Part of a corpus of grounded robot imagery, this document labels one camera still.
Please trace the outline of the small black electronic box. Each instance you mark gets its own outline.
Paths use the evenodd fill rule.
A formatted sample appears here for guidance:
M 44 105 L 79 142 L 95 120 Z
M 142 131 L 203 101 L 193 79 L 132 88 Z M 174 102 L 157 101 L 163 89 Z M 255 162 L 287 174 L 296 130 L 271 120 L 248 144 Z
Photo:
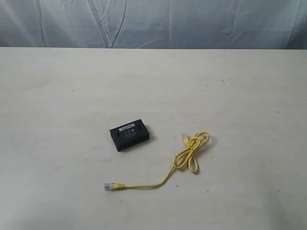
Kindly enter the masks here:
M 135 124 L 128 125 L 128 128 L 114 128 L 110 130 L 111 138 L 118 152 L 129 147 L 135 146 L 150 139 L 149 131 L 145 125 Z

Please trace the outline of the grey wrinkled backdrop cloth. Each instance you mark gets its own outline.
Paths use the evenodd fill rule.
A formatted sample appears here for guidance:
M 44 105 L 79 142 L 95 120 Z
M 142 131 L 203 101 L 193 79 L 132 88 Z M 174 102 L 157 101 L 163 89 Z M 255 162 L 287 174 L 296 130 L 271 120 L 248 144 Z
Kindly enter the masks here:
M 0 45 L 306 49 L 304 0 L 3 0 Z

